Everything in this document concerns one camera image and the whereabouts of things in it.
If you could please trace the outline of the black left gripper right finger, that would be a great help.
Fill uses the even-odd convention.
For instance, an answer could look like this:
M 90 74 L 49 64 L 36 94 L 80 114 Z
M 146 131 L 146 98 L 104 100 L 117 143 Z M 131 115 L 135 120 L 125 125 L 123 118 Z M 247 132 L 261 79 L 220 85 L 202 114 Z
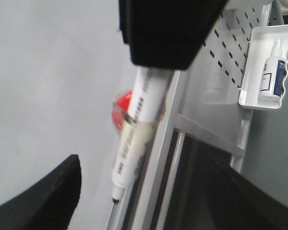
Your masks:
M 134 65 L 186 70 L 226 0 L 119 0 L 122 39 Z

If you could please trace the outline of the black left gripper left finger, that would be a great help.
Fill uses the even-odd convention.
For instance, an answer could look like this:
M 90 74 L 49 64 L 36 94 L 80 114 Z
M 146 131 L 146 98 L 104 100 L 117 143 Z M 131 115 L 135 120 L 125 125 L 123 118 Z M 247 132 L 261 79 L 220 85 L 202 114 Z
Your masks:
M 67 157 L 37 183 L 0 205 L 0 230 L 66 230 L 82 187 L 79 157 Z

